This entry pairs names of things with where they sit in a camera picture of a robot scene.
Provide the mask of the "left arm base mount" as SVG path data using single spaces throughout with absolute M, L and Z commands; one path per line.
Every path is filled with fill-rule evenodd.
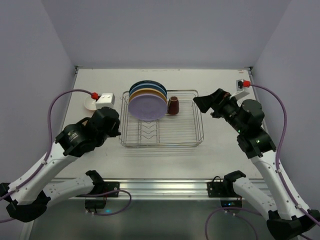
M 100 183 L 98 186 L 95 186 L 88 195 L 98 195 L 106 192 L 111 192 L 118 190 L 120 188 L 120 183 L 118 181 L 104 181 Z M 107 204 L 107 198 L 117 198 L 119 196 L 118 192 L 110 193 L 104 196 L 99 196 L 97 199 L 89 199 L 84 201 L 84 207 L 88 211 L 102 210 L 105 208 Z

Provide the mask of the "orange bowl white inside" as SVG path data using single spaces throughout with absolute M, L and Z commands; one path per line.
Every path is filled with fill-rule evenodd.
M 95 111 L 97 109 L 96 100 L 91 96 L 88 96 L 84 99 L 83 105 L 88 111 Z

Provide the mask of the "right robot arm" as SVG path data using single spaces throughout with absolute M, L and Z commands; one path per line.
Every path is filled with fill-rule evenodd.
M 290 240 L 302 235 L 320 220 L 320 212 L 310 209 L 290 182 L 272 138 L 262 128 L 265 117 L 262 105 L 253 99 L 238 104 L 238 99 L 219 88 L 193 101 L 202 113 L 212 109 L 213 118 L 223 118 L 235 129 L 240 149 L 260 172 L 271 195 L 253 185 L 239 170 L 226 174 L 221 182 L 212 182 L 210 188 L 227 196 L 245 198 L 266 220 L 274 239 Z

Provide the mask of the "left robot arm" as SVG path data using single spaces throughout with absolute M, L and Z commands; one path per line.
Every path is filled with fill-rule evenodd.
M 72 197 L 98 195 L 105 189 L 103 178 L 89 170 L 79 178 L 51 184 L 65 167 L 101 147 L 107 138 L 115 138 L 120 117 L 110 107 L 97 109 L 91 117 L 67 125 L 46 153 L 22 177 L 0 185 L 0 198 L 9 204 L 9 216 L 24 223 L 40 217 L 47 208 Z

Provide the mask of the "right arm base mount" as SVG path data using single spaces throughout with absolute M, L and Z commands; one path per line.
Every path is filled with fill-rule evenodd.
M 236 194 L 220 176 L 215 176 L 206 183 L 207 195 L 209 198 L 218 198 L 222 208 L 243 206 L 242 197 Z

